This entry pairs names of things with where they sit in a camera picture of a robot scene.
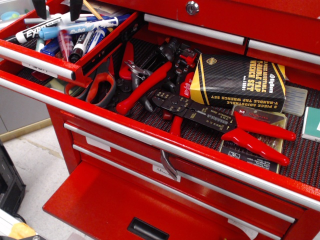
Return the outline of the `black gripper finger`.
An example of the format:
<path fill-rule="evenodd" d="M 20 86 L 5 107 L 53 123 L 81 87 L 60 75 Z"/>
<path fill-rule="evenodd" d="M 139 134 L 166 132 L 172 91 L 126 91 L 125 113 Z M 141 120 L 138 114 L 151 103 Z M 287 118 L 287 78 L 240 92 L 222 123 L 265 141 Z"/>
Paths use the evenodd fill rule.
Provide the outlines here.
<path fill-rule="evenodd" d="M 36 14 L 41 19 L 47 19 L 46 0 L 32 0 L 32 4 L 36 11 Z"/>
<path fill-rule="evenodd" d="M 80 17 L 83 0 L 70 0 L 69 3 L 70 20 L 73 22 Z"/>

